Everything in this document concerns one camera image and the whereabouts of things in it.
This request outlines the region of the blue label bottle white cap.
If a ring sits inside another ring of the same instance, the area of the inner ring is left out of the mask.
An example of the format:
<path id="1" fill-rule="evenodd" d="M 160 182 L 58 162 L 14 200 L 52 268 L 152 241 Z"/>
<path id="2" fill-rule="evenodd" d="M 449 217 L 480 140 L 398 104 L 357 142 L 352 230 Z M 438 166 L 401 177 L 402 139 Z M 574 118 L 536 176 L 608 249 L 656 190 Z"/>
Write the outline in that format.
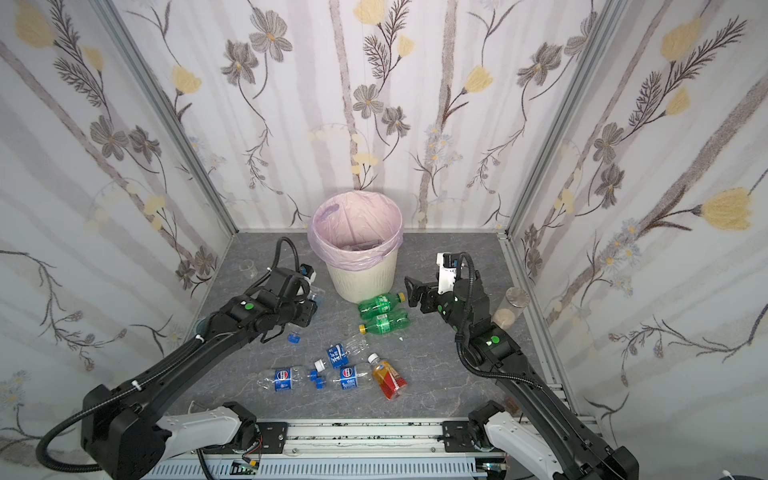
<path id="1" fill-rule="evenodd" d="M 317 373 L 341 369 L 351 365 L 356 360 L 363 359 L 368 349 L 369 345 L 364 334 L 352 335 L 348 339 L 327 348 L 323 356 L 313 362 L 313 369 Z"/>

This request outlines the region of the red yellow drink bottle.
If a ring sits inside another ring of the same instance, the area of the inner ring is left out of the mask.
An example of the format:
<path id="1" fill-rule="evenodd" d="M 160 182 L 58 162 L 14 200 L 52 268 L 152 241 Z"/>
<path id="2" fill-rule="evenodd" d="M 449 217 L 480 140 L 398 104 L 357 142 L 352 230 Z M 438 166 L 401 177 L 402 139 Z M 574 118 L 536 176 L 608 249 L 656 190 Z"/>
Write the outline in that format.
<path id="1" fill-rule="evenodd" d="M 397 398 L 407 386 L 406 380 L 400 376 L 388 361 L 382 359 L 376 353 L 368 356 L 368 363 L 372 369 L 372 377 L 379 385 L 384 396 L 388 400 Z"/>

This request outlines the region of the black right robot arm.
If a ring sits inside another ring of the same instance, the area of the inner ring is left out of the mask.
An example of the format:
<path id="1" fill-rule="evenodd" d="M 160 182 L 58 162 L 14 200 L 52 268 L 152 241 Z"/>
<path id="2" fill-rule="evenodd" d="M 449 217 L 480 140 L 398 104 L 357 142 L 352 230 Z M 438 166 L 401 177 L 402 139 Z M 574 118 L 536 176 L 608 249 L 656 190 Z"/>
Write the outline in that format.
<path id="1" fill-rule="evenodd" d="M 440 253 L 433 282 L 405 277 L 406 298 L 453 329 L 462 366 L 492 380 L 528 418 L 524 427 L 501 405 L 473 411 L 476 448 L 496 448 L 536 479 L 636 479 L 640 466 L 625 447 L 611 447 L 582 422 L 539 376 L 512 337 L 497 325 L 480 273 L 466 252 Z"/>

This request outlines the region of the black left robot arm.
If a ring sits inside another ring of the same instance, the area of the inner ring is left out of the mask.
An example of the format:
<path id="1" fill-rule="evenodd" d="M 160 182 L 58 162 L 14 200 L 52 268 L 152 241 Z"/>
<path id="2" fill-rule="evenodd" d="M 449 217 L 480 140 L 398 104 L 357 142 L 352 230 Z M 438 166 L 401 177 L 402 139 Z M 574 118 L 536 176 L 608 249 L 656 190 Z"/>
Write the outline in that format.
<path id="1" fill-rule="evenodd" d="M 261 442 L 256 416 L 237 402 L 197 414 L 166 411 L 230 354 L 277 338 L 289 324 L 310 324 L 318 308 L 310 297 L 314 269 L 298 258 L 290 268 L 279 261 L 275 256 L 262 277 L 208 315 L 201 330 L 166 358 L 113 389 L 91 390 L 80 412 L 41 437 L 38 463 L 56 472 L 140 479 L 187 451 L 249 450 Z"/>

